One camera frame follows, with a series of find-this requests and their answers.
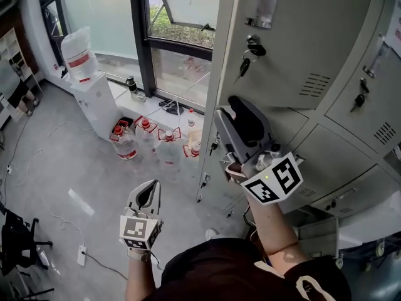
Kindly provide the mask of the white open shelf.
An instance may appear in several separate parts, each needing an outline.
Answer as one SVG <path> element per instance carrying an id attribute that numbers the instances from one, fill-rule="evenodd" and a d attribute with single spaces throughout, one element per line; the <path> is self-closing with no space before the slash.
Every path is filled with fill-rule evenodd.
<path id="1" fill-rule="evenodd" d="M 10 29 L 2 38 L 0 38 L 0 61 L 1 60 L 6 60 L 10 62 L 10 64 L 17 64 L 20 67 L 20 70 L 18 70 L 18 75 L 21 77 L 22 81 L 27 84 L 27 81 L 32 78 L 35 81 L 35 85 L 38 90 L 42 91 L 32 69 L 25 62 L 25 58 L 23 56 L 23 52 L 19 45 L 14 28 Z M 0 86 L 2 85 L 4 85 L 4 79 L 0 78 Z M 0 100 L 1 99 L 6 102 L 3 104 L 4 108 L 13 108 L 8 103 L 7 99 L 4 98 L 4 95 L 0 92 Z"/>

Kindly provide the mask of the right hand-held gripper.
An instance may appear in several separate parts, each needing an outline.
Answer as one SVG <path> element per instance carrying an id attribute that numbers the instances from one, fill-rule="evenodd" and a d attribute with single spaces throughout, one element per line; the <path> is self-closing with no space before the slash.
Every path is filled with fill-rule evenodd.
<path id="1" fill-rule="evenodd" d="M 234 95 L 228 102 L 235 118 L 223 108 L 214 114 L 227 152 L 220 161 L 227 180 L 262 205 L 288 199 L 303 183 L 299 165 L 304 159 L 282 151 L 268 119 L 255 105 Z"/>

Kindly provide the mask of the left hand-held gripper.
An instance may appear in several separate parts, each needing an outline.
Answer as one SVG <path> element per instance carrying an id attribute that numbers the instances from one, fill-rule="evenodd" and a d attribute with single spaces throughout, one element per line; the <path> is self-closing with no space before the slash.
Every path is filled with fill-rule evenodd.
<path id="1" fill-rule="evenodd" d="M 120 217 L 120 238 L 130 249 L 151 250 L 163 221 L 147 214 L 159 214 L 161 185 L 156 179 L 142 183 L 128 197 L 125 214 Z"/>

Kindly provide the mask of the person's right forearm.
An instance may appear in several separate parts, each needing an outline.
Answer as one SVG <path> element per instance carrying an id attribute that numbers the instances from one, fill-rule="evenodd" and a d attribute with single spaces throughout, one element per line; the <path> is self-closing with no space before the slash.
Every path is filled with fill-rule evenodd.
<path id="1" fill-rule="evenodd" d="M 259 240 L 273 268 L 281 275 L 310 260 L 277 203 L 262 205 L 247 195 Z"/>

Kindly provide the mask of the grey wheeled cart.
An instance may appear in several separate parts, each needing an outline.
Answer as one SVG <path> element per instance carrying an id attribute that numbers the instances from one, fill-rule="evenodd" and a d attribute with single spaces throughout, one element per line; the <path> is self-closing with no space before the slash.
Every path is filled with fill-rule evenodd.
<path id="1" fill-rule="evenodd" d="M 354 260 L 358 262 L 361 270 L 369 272 L 374 261 L 384 259 L 394 252 L 397 258 L 401 257 L 401 238 L 382 238 L 340 250 L 335 263 L 339 269 L 342 269 L 345 260 Z"/>

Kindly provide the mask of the small black bundle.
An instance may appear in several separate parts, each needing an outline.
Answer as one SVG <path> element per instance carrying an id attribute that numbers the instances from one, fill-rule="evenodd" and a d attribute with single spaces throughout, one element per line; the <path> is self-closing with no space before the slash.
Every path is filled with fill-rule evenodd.
<path id="1" fill-rule="evenodd" d="M 182 106 L 177 104 L 177 102 L 173 102 L 172 100 L 163 100 L 159 102 L 159 107 L 167 113 L 173 115 L 181 115 L 184 111 L 184 108 Z"/>

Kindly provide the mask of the black framed window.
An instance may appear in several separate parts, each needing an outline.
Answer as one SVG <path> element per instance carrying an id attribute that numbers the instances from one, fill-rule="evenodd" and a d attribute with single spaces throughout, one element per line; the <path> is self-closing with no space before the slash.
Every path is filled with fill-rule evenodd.
<path id="1" fill-rule="evenodd" d="M 149 96 L 181 96 L 204 107 L 219 0 L 39 0 L 58 62 L 61 41 L 90 29 L 98 71 L 113 82 L 133 78 Z"/>

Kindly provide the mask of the person's black shirt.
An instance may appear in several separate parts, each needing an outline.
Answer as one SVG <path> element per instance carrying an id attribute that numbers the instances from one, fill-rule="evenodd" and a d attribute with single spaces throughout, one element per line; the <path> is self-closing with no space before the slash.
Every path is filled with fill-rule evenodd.
<path id="1" fill-rule="evenodd" d="M 328 256 L 280 275 L 252 243 L 218 238 L 171 259 L 147 301 L 352 301 L 352 293 Z"/>

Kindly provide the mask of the black office chair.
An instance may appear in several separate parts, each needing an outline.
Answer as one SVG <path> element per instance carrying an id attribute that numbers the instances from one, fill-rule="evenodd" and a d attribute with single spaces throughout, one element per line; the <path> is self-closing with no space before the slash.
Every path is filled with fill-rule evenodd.
<path id="1" fill-rule="evenodd" d="M 27 223 L 22 217 L 5 208 L 2 204 L 0 204 L 0 213 L 6 217 L 5 224 L 1 228 L 1 275 L 5 277 L 18 265 L 23 268 L 39 265 L 42 269 L 47 270 L 48 266 L 41 261 L 37 247 L 52 247 L 53 242 L 35 240 L 35 226 L 39 223 L 39 219 L 34 218 L 31 223 Z M 25 297 L 13 300 L 9 298 L 7 291 L 3 289 L 0 279 L 0 301 L 49 301 L 38 300 L 37 296 L 50 293 L 53 290 L 54 289 L 51 288 L 38 293 L 31 292 Z"/>

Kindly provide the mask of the white paper notice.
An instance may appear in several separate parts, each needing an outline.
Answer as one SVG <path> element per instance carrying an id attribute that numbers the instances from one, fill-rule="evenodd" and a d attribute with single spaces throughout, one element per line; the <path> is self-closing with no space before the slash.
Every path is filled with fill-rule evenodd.
<path id="1" fill-rule="evenodd" d="M 401 58 L 401 9 L 393 12 L 385 40 Z"/>

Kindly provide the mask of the grey metal locker cabinet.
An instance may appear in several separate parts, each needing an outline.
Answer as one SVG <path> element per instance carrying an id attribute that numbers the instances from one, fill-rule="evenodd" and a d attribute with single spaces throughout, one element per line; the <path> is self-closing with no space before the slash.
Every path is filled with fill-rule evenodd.
<path id="1" fill-rule="evenodd" d="M 246 208 L 241 186 L 228 181 L 220 161 L 227 154 L 219 147 L 209 155 L 218 132 L 218 108 L 236 116 L 229 102 L 220 104 L 233 2 L 224 61 L 216 100 L 208 106 L 204 124 L 205 149 L 197 202 L 229 219 L 240 219 Z M 401 58 L 385 38 L 401 0 L 371 0 L 362 30 L 345 65 L 315 109 L 255 105 L 268 119 L 273 139 L 283 152 L 304 159 L 299 169 L 302 185 L 281 206 L 290 212 L 310 205 L 337 217 L 347 217 L 381 203 L 401 189 Z M 350 112 L 361 93 L 360 79 L 370 93 L 362 107 Z"/>

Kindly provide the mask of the large clear water jug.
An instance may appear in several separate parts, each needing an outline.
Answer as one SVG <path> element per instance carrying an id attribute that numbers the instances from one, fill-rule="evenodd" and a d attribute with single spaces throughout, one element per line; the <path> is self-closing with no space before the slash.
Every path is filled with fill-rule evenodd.
<path id="1" fill-rule="evenodd" d="M 64 37 L 61 52 L 71 78 L 87 82 L 97 72 L 97 59 L 91 49 L 90 28 L 84 26 Z"/>

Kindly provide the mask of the white water dispenser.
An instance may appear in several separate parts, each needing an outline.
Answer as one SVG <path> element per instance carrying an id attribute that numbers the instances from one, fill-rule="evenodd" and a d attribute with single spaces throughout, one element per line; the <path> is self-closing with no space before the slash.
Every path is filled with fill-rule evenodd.
<path id="1" fill-rule="evenodd" d="M 110 135 L 121 114 L 105 74 L 96 74 L 85 82 L 75 82 L 71 89 L 97 136 L 111 142 Z"/>

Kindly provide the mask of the person's left forearm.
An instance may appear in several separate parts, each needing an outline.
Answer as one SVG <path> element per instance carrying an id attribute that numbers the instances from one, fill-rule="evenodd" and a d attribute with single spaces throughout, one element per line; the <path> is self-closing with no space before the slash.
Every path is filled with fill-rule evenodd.
<path id="1" fill-rule="evenodd" d="M 156 291 L 149 251 L 128 248 L 129 269 L 125 301 L 142 301 Z"/>

